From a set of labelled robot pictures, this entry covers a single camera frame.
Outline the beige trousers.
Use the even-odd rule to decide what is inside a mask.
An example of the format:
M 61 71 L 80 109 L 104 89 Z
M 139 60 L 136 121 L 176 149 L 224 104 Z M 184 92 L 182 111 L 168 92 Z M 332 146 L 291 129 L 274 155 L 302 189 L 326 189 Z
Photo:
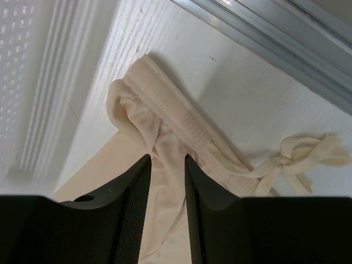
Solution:
M 282 175 L 299 195 L 312 193 L 305 172 L 318 164 L 342 167 L 351 155 L 332 134 L 289 137 L 280 153 L 249 169 L 149 57 L 136 60 L 111 83 L 107 115 L 118 132 L 54 194 L 67 201 L 125 172 L 141 156 L 152 159 L 151 184 L 138 263 L 190 263 L 185 202 L 185 156 L 231 193 L 272 196 Z

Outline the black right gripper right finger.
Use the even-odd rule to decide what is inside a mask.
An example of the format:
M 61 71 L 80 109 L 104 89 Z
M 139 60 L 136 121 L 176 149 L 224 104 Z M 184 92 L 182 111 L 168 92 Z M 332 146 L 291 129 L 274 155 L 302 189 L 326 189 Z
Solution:
M 185 157 L 192 263 L 351 263 L 351 199 L 232 194 Z

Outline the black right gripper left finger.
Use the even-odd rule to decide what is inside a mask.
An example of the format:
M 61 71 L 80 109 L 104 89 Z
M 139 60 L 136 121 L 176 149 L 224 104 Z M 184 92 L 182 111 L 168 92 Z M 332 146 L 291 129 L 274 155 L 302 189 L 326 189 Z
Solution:
M 1 196 L 1 263 L 137 263 L 150 181 L 144 155 L 73 201 Z

